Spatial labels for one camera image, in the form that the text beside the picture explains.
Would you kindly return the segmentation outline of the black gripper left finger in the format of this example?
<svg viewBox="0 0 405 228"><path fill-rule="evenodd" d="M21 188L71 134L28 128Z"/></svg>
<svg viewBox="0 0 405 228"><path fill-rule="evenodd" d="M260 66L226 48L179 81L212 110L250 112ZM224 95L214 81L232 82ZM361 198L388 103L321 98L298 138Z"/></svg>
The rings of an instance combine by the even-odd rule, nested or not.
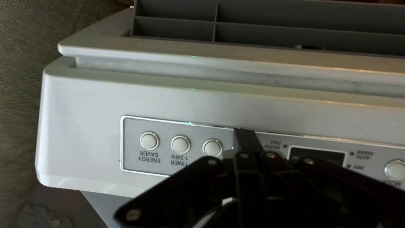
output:
<svg viewBox="0 0 405 228"><path fill-rule="evenodd" d="M119 207L121 228L192 228L232 196L229 164L202 157Z"/></svg>

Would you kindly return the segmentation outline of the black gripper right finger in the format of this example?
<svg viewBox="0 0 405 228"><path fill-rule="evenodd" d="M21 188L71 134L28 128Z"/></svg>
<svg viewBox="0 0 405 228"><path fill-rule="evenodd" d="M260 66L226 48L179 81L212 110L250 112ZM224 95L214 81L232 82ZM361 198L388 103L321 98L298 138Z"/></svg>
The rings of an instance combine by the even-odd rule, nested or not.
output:
<svg viewBox="0 0 405 228"><path fill-rule="evenodd" d="M290 162L255 132L235 132L242 228L405 228L405 193L331 162Z"/></svg>

